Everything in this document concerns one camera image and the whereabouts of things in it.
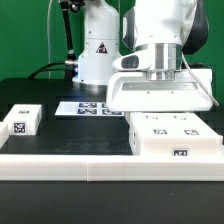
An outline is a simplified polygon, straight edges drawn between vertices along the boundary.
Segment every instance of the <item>white block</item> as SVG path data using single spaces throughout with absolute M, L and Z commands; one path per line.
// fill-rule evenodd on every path
M 9 135 L 36 135 L 41 118 L 41 105 L 15 104 L 4 122 L 8 124 Z
M 86 181 L 87 162 L 71 155 L 1 155 L 0 180 Z
M 134 155 L 221 155 L 222 140 L 193 113 L 131 113 L 129 142 Z
M 121 156 L 92 156 L 87 164 L 87 181 L 121 181 L 122 170 Z
M 8 138 L 8 125 L 5 122 L 0 122 L 0 148 L 5 144 Z
M 123 164 L 124 181 L 221 181 L 222 156 L 142 157 L 133 156 Z

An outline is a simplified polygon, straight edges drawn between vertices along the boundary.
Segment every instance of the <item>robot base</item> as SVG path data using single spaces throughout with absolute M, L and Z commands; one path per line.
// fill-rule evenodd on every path
M 76 89 L 81 89 L 81 90 L 96 92 L 96 93 L 106 93 L 107 91 L 106 85 L 85 84 L 82 82 L 77 82 L 74 79 L 73 79 L 73 87 Z

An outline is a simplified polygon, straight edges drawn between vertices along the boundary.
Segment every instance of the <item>cable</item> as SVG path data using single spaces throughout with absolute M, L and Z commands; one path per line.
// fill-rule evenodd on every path
M 56 66 L 56 65 L 64 65 L 65 62 L 64 61 L 58 61 L 58 62 L 53 62 L 53 63 L 50 63 L 50 64 L 47 64 L 41 68 L 39 68 L 38 70 L 36 70 L 35 72 L 31 73 L 29 76 L 28 76 L 28 79 L 33 79 L 38 73 L 42 72 L 42 71 L 46 71 L 47 68 L 50 68 L 50 67 L 53 67 L 53 66 Z
M 51 31 L 50 31 L 50 21 L 51 21 L 51 9 L 53 0 L 50 0 L 47 12 L 47 48 L 48 48 L 48 63 L 51 63 Z
M 207 96 L 212 100 L 212 102 L 215 104 L 215 106 L 219 106 L 218 101 L 206 90 L 206 87 L 203 85 L 203 83 L 195 76 L 195 74 L 192 72 L 191 68 L 189 67 L 184 54 L 182 53 L 182 59 L 183 62 L 189 71 L 190 75 L 193 77 L 193 79 L 197 82 L 197 84 L 202 88 L 202 90 L 207 94 Z
M 66 69 L 66 68 L 54 68 L 54 69 L 44 69 L 44 70 L 38 70 L 35 72 L 35 76 L 38 75 L 41 72 L 55 72 L 55 71 L 74 71 L 73 69 Z
M 192 69 L 194 69 L 194 68 L 210 68 L 208 65 L 205 65 L 205 64 L 203 64 L 203 63 L 194 63 L 194 64 L 189 64 L 188 63 L 188 66 Z M 181 65 L 181 68 L 182 69 L 186 69 L 186 66 L 185 66 L 185 64 L 183 63 L 182 65 Z

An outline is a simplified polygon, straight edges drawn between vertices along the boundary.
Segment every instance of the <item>white platform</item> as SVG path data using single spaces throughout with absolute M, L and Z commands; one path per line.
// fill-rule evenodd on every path
M 194 113 L 130 113 L 129 143 L 134 155 L 220 156 L 223 137 Z
M 1 155 L 0 180 L 224 181 L 224 156 Z

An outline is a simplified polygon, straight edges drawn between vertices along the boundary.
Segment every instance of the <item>black cable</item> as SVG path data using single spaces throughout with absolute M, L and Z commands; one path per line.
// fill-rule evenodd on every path
M 208 65 L 205 65 L 203 63 L 189 63 L 189 67 L 192 69 L 196 69 L 196 68 L 210 68 Z M 186 69 L 186 66 L 184 64 L 182 64 L 182 69 Z
M 63 69 L 63 68 L 55 68 L 55 69 L 44 69 L 44 70 L 39 70 L 37 74 L 41 72 L 55 72 L 55 71 L 73 71 L 73 69 Z
M 28 76 L 28 79 L 33 79 L 35 78 L 35 76 L 42 72 L 42 71 L 45 71 L 47 68 L 50 68 L 50 67 L 53 67 L 53 66 L 56 66 L 56 65 L 64 65 L 65 62 L 64 61 L 58 61 L 58 62 L 52 62 L 50 64 L 47 64 L 41 68 L 39 68 L 38 70 L 36 70 L 35 72 L 31 73 L 29 76 Z

